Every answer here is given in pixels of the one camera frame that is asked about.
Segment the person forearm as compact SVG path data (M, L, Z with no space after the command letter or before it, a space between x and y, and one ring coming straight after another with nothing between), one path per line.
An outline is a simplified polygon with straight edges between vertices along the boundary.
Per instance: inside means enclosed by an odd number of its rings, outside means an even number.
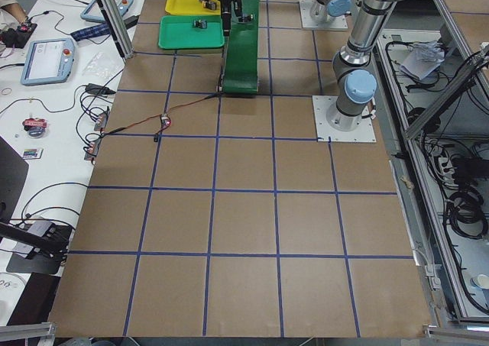
M22 23L28 19L28 15L17 0L1 0L1 23L10 18Z

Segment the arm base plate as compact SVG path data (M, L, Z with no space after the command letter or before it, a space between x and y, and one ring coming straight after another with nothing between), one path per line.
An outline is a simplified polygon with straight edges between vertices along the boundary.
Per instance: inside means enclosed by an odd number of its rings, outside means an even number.
M313 112L318 142L369 143L377 142L368 106L361 115L343 115L336 105L337 96L314 95Z
M346 14L350 5L334 4L333 1L322 5L313 0L299 2L302 28L325 31L347 31Z

